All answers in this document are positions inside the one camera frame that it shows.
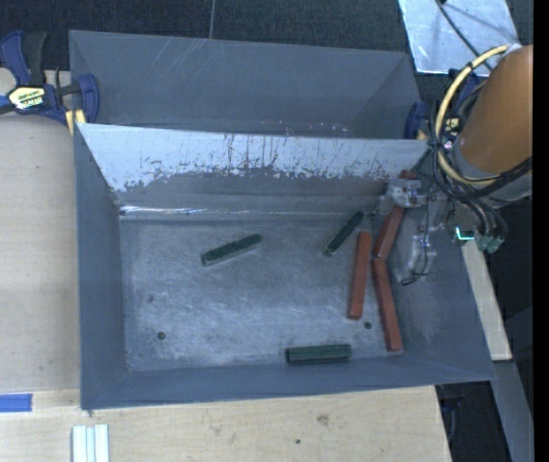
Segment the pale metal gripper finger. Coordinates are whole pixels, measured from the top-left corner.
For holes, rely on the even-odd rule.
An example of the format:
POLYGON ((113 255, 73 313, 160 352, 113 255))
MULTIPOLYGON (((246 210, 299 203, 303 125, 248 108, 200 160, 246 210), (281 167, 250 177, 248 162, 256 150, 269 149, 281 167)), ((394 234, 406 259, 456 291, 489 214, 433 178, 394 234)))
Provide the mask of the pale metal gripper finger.
POLYGON ((429 275, 437 255, 429 236, 413 235, 399 244, 402 285, 413 284, 429 275))
POLYGON ((417 208, 422 205, 420 193, 422 183, 415 179, 395 179, 380 199, 378 213, 381 216, 390 214, 395 207, 404 209, 417 208))

